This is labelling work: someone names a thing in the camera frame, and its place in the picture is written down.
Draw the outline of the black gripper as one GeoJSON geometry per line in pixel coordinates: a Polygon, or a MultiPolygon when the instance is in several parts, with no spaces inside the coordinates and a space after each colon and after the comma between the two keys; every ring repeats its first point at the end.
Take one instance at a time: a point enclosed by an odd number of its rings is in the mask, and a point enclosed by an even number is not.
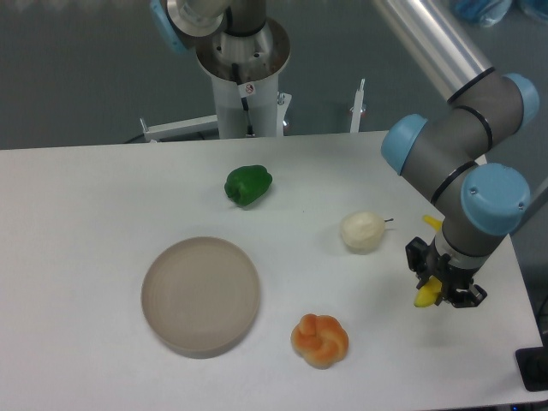
{"type": "Polygon", "coordinates": [[[408,268],[418,278],[417,292],[431,277],[442,283],[441,293],[433,305],[447,302],[454,308],[478,307],[487,297],[487,292],[474,283],[479,268],[458,267],[456,257],[440,253],[434,241],[428,245],[415,237],[406,245],[405,253],[408,268]]]}

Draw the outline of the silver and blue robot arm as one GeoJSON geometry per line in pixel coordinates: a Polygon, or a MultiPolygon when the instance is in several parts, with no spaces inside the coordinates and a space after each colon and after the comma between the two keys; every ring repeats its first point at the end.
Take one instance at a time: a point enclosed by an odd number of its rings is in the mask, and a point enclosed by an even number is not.
{"type": "MultiPolygon", "coordinates": [[[[477,307],[486,296],[475,273],[514,231],[530,202],[523,176],[480,156],[528,124],[539,95],[527,78],[499,74],[433,1],[378,1],[376,9],[450,105],[430,122],[404,117],[384,137],[385,161],[444,216],[431,242],[412,240],[408,266],[435,302],[477,307]]],[[[176,52],[194,48],[211,78],[223,138],[283,131],[277,76],[289,37],[262,1],[152,1],[152,18],[176,52]]]]}

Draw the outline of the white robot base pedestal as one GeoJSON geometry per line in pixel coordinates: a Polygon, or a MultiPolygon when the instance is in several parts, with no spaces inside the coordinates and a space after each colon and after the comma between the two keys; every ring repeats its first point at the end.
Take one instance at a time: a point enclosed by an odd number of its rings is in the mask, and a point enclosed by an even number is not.
{"type": "Polygon", "coordinates": [[[211,79],[219,138],[283,135],[279,75],[290,56],[289,37],[272,18],[250,36],[220,33],[197,49],[211,79]]]}

